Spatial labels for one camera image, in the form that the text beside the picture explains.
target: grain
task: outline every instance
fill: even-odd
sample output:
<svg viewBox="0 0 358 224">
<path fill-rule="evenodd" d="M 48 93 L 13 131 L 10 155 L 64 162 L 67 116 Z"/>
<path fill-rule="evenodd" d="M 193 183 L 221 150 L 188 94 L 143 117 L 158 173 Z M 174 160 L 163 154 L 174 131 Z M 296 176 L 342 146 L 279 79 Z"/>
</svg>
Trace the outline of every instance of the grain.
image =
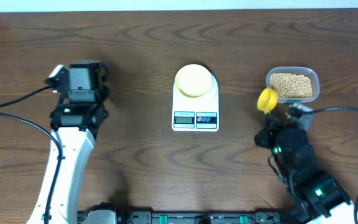
<svg viewBox="0 0 358 224">
<path fill-rule="evenodd" d="M 274 73 L 270 84 L 283 98 L 309 98 L 313 96 L 310 79 L 304 75 L 292 73 Z"/>
</svg>

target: wood grain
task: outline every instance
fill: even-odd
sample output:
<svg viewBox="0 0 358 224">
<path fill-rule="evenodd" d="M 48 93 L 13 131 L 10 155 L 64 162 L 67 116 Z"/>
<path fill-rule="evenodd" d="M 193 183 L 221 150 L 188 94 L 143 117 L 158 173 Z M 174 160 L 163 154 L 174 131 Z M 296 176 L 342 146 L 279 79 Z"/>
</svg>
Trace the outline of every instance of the wood grain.
<svg viewBox="0 0 358 224">
<path fill-rule="evenodd" d="M 85 172 L 79 209 L 99 202 L 155 210 L 290 208 L 286 187 L 254 146 L 255 102 L 277 66 L 320 79 L 314 108 L 358 106 L 358 10 L 65 12 L 0 14 L 0 103 L 43 86 L 60 63 L 111 70 L 110 117 Z M 178 69 L 202 63 L 220 87 L 217 133 L 171 130 Z M 57 97 L 41 93 L 1 111 L 48 127 Z M 358 114 L 319 114 L 309 132 L 321 167 L 358 192 Z M 0 118 L 0 223 L 23 223 L 37 200 L 49 142 Z"/>
</svg>

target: yellow scoop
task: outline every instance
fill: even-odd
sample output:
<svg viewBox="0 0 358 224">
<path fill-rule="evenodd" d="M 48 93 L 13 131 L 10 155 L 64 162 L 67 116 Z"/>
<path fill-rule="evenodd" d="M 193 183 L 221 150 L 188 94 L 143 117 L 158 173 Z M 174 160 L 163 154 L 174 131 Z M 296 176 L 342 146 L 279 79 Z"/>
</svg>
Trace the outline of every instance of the yellow scoop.
<svg viewBox="0 0 358 224">
<path fill-rule="evenodd" d="M 257 108 L 258 110 L 263 111 L 265 112 L 265 114 L 267 114 L 277 106 L 277 102 L 277 92 L 272 90 L 271 88 L 266 88 L 259 96 Z"/>
</svg>

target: scale control panel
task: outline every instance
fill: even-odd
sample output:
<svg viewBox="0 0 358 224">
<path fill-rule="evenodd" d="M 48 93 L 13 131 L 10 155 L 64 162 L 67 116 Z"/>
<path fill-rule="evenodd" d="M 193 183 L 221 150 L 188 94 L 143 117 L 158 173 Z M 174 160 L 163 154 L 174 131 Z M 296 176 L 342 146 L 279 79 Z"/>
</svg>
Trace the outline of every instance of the scale control panel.
<svg viewBox="0 0 358 224">
<path fill-rule="evenodd" d="M 217 131 L 219 129 L 217 112 L 175 111 L 173 127 L 176 131 Z"/>
</svg>

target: plastic container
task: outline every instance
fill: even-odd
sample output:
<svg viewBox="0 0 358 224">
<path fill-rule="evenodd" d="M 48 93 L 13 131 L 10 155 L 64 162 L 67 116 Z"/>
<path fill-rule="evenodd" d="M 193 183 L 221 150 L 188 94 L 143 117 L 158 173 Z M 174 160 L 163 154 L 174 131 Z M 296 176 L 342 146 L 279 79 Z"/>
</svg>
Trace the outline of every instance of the plastic container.
<svg viewBox="0 0 358 224">
<path fill-rule="evenodd" d="M 266 86 L 267 88 L 271 88 L 270 84 L 270 77 L 274 73 L 291 73 L 296 75 L 304 75 L 310 79 L 311 88 L 313 90 L 313 96 L 309 98 L 283 98 L 278 97 L 279 103 L 307 103 L 312 102 L 313 100 L 317 99 L 318 95 L 320 94 L 320 84 L 318 81 L 318 77 L 315 71 L 310 68 L 306 67 L 277 67 L 271 69 L 266 76 Z"/>
</svg>

